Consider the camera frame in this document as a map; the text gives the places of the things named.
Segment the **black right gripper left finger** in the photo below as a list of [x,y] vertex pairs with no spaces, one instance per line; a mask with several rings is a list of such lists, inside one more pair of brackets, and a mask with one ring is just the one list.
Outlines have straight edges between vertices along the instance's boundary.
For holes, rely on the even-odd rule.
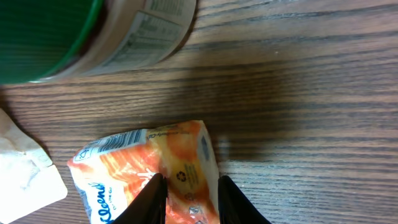
[[113,224],[165,224],[167,181],[155,174]]

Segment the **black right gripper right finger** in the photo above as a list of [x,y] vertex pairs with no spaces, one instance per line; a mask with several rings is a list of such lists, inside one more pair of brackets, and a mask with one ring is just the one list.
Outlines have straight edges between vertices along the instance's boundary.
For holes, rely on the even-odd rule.
[[227,175],[218,180],[218,210],[221,224],[271,224]]

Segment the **orange tissue packet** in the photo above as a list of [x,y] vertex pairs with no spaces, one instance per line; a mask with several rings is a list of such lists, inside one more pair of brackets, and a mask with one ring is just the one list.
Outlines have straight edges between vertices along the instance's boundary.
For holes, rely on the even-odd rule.
[[97,139],[67,166],[90,223],[112,223],[156,174],[167,179],[166,223],[220,221],[220,173],[201,120]]

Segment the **green lid white jar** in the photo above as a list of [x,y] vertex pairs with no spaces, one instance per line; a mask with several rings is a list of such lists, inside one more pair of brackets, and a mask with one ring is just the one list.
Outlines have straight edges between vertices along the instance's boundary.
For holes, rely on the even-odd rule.
[[2,0],[1,83],[133,70],[186,37],[196,0]]

